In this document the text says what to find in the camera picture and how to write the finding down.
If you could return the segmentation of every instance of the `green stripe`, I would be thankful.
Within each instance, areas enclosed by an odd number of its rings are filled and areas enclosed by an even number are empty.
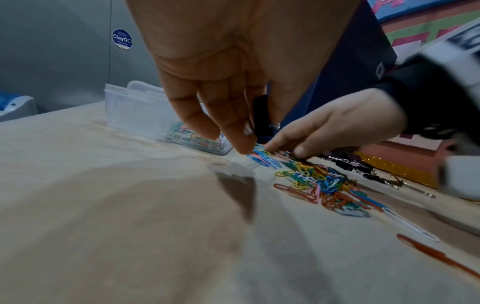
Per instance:
[[[386,36],[390,43],[393,43],[393,41],[397,38],[403,38],[425,32],[430,32],[430,35],[428,36],[428,39],[426,41],[430,42],[432,40],[435,40],[435,37],[437,37],[437,34],[440,30],[448,29],[454,26],[461,26],[479,17],[480,10],[427,22],[417,26],[401,29],[395,32],[390,32]]]

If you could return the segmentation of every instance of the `black sleeve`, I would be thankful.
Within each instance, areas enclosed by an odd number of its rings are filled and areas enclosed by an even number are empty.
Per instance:
[[[411,58],[375,88],[387,92],[405,111],[405,134],[447,139],[463,131],[480,142],[480,112],[441,66],[424,57]]]

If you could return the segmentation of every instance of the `hand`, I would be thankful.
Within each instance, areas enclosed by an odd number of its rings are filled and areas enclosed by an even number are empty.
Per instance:
[[[360,0],[127,3],[179,117],[210,139],[222,131],[246,154],[256,141],[253,98],[270,80],[270,120],[280,122],[321,71]]]
[[[405,113],[387,93],[368,89],[310,112],[285,126],[265,146],[293,150],[308,158],[339,147],[360,146],[393,138],[407,127]]]

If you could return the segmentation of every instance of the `plastic container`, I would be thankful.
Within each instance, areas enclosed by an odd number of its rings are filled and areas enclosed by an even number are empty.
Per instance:
[[[105,113],[108,125],[115,128],[216,155],[232,149],[223,134],[212,141],[190,130],[173,110],[164,90],[141,81],[132,81],[126,88],[106,84]]]

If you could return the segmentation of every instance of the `wooden table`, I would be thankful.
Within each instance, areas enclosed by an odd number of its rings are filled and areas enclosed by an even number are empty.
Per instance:
[[[429,243],[275,190],[235,151],[111,129],[103,103],[2,123],[0,142],[0,303],[480,302],[476,279],[396,238],[480,271],[479,238],[447,224],[480,231],[474,203],[354,177]]]

